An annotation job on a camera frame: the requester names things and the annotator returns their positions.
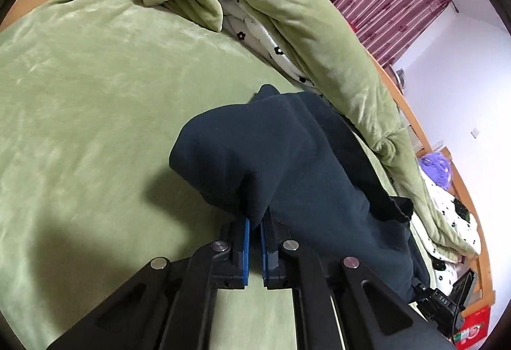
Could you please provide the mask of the dark navy t-shirt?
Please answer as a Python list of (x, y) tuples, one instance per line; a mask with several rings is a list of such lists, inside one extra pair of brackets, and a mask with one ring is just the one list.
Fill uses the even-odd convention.
[(225, 212), (265, 214), (328, 263), (354, 256), (404, 301), (429, 273), (410, 234), (413, 204), (389, 194), (344, 118), (310, 92), (263, 85), (248, 103), (182, 128), (171, 169)]

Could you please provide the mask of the red box beside bed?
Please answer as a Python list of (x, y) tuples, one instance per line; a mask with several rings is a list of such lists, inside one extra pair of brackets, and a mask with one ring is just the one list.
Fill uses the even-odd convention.
[(457, 349), (468, 349), (487, 337), (490, 312), (490, 307), (486, 306), (465, 318), (461, 330), (454, 336)]

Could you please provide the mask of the purple plush toy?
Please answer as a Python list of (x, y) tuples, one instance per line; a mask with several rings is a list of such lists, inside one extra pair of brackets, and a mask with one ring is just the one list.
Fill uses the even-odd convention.
[(449, 159), (441, 152), (432, 152), (419, 158), (422, 171), (440, 188), (449, 190), (452, 170)]

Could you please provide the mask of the green plush bed sheet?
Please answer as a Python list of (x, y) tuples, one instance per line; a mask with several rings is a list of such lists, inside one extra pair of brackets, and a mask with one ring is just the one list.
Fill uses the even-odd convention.
[(192, 118), (299, 93), (239, 39), (140, 0), (56, 0), (1, 34), (1, 311), (44, 349), (235, 215), (169, 166)]

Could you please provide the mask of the green quilt with floral lining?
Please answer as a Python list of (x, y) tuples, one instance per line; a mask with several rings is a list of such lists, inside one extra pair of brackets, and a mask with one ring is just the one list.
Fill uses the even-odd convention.
[(478, 256), (482, 242), (473, 217), (455, 212), (452, 198), (420, 168), (398, 106), (365, 47), (330, 0), (141, 0), (162, 5), (213, 32), (228, 13), (246, 15), (255, 37), (267, 40), (276, 64), (323, 96), (359, 131), (377, 171), (412, 200), (412, 230), (436, 258), (457, 263)]

